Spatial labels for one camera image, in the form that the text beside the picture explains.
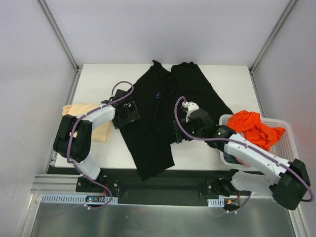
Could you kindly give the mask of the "black t shirt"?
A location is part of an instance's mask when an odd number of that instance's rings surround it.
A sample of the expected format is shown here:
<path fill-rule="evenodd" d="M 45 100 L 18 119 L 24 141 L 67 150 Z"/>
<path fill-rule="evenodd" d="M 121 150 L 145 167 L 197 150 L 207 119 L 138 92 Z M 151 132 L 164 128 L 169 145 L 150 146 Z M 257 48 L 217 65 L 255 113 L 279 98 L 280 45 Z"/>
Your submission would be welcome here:
<path fill-rule="evenodd" d="M 197 64 L 183 62 L 168 71 L 154 61 L 131 94 L 140 119 L 120 129 L 142 180 L 174 166 L 170 145 L 176 141 L 174 107 L 181 96 L 197 103 L 216 123 L 221 115 L 232 114 Z"/>

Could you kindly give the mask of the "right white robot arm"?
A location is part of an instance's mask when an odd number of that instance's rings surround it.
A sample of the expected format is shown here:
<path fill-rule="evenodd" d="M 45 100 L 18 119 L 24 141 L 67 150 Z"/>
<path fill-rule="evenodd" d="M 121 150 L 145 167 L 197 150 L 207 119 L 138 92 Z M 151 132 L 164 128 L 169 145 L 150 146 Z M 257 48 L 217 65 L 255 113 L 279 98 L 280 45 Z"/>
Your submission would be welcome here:
<path fill-rule="evenodd" d="M 222 178 L 209 183 L 213 192 L 226 197 L 242 191 L 264 194 L 288 210 L 295 210 L 301 202 L 314 200 L 308 172 L 302 161 L 288 161 L 263 150 L 228 126 L 214 124 L 201 108 L 186 109 L 184 119 L 179 119 L 175 109 L 174 116 L 177 142 L 182 141 L 181 135 L 204 141 L 211 148 L 244 160 L 256 169 L 256 173 L 247 173 L 230 168 Z"/>

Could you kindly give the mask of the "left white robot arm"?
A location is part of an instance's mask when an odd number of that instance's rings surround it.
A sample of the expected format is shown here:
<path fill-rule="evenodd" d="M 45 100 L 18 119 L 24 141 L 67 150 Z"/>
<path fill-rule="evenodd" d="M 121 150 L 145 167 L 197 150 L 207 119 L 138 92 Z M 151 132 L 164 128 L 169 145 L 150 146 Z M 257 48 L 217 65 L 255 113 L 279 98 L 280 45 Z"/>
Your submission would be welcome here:
<path fill-rule="evenodd" d="M 67 162 L 79 169 L 81 175 L 88 179 L 87 186 L 93 192 L 104 188 L 104 179 L 101 178 L 101 168 L 91 157 L 90 148 L 92 131 L 105 124 L 113 122 L 115 128 L 140 119 L 135 102 L 114 105 L 100 104 L 95 109 L 78 116 L 64 115 L 62 117 L 53 150 L 67 159 Z"/>

